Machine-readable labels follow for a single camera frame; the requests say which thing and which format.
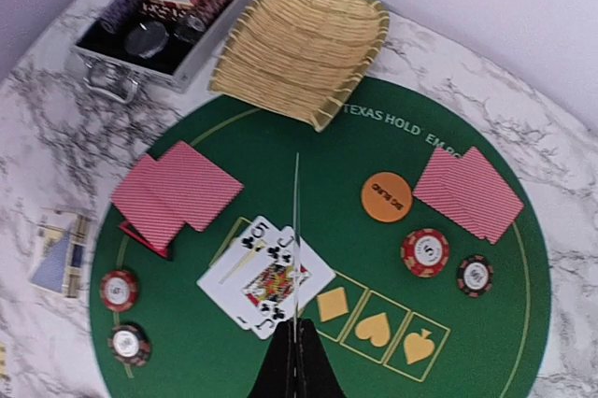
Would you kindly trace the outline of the dealt card seat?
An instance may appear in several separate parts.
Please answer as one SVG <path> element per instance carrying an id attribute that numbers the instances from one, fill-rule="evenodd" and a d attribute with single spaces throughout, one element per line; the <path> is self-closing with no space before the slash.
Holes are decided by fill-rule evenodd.
<path id="1" fill-rule="evenodd" d="M 457 163 L 457 159 L 444 149 L 435 149 L 413 191 L 413 195 L 443 216 L 449 218 L 470 233 L 476 225 L 457 203 L 448 187 L 443 184 L 445 174 Z"/>
<path id="2" fill-rule="evenodd" d="M 168 246 L 183 228 L 184 221 L 158 198 L 149 185 L 157 161 L 145 154 L 111 196 L 112 203 L 140 235 L 146 246 L 163 258 Z"/>

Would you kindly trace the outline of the black red triangular all-in marker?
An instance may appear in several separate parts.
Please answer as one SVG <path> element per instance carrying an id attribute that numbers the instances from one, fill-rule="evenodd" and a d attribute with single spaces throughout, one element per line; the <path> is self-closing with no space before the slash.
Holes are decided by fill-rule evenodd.
<path id="1" fill-rule="evenodd" d="M 140 243 L 145 248 L 152 251 L 154 254 L 166 259 L 168 261 L 172 260 L 168 249 L 157 249 L 155 248 L 128 220 L 124 220 L 120 225 L 119 228 L 136 242 Z"/>

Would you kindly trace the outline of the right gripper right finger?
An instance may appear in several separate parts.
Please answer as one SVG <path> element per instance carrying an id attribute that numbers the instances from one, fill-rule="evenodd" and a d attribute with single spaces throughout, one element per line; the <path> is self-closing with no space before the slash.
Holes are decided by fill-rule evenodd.
<path id="1" fill-rule="evenodd" d="M 312 320 L 297 321 L 296 396 L 345 398 Z"/>

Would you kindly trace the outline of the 5 chip stack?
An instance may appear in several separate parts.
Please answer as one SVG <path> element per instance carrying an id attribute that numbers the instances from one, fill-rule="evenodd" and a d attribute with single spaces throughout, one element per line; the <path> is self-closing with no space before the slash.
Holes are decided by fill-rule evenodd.
<path id="1" fill-rule="evenodd" d="M 139 283 L 128 270 L 113 270 L 102 278 L 100 297 L 106 308 L 113 312 L 131 309 L 139 296 Z"/>
<path id="2" fill-rule="evenodd" d="M 416 277 L 436 277 L 445 268 L 449 256 L 449 242 L 436 229 L 413 231 L 401 245 L 401 258 Z"/>

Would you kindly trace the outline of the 100 chip stack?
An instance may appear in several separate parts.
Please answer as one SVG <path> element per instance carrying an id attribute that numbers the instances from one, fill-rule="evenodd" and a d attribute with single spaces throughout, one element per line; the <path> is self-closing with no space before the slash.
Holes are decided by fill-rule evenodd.
<path id="1" fill-rule="evenodd" d="M 123 364 L 141 367 L 150 359 L 150 339 L 136 323 L 125 322 L 114 326 L 107 343 L 113 356 Z"/>

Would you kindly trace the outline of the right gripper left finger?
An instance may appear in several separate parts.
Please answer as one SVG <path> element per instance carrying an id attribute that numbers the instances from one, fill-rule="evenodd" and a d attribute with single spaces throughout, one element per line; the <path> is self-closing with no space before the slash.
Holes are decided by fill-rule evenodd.
<path id="1" fill-rule="evenodd" d="M 295 339 L 291 320 L 274 331 L 249 398 L 293 398 L 295 395 Z"/>

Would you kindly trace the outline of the thin card edge-on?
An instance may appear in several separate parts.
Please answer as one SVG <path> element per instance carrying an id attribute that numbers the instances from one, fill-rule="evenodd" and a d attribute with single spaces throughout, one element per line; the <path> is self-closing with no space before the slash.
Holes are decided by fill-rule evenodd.
<path id="1" fill-rule="evenodd" d="M 299 312 L 299 291 L 301 283 L 301 261 L 300 261 L 300 154 L 295 154 L 294 180 L 293 180 L 293 204 L 292 204 L 292 229 L 293 229 L 293 343 L 297 343 L 297 326 Z"/>

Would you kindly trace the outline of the orange big blind button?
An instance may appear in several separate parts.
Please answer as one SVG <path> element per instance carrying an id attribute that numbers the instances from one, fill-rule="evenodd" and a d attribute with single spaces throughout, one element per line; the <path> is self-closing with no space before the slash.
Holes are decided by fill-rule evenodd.
<path id="1" fill-rule="evenodd" d="M 398 174 L 378 172 L 363 184 L 361 202 L 365 212 L 374 220 L 393 223 L 410 212 L 413 193 Z"/>

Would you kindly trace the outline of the dealt card top seat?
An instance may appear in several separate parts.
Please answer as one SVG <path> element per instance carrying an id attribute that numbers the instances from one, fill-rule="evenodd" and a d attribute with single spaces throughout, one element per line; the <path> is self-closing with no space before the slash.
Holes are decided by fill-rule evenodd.
<path id="1" fill-rule="evenodd" d="M 444 149 L 435 149 L 413 191 L 413 195 L 443 216 L 449 218 L 470 233 L 476 225 L 457 203 L 448 187 L 443 184 L 445 174 L 457 163 L 457 159 Z"/>

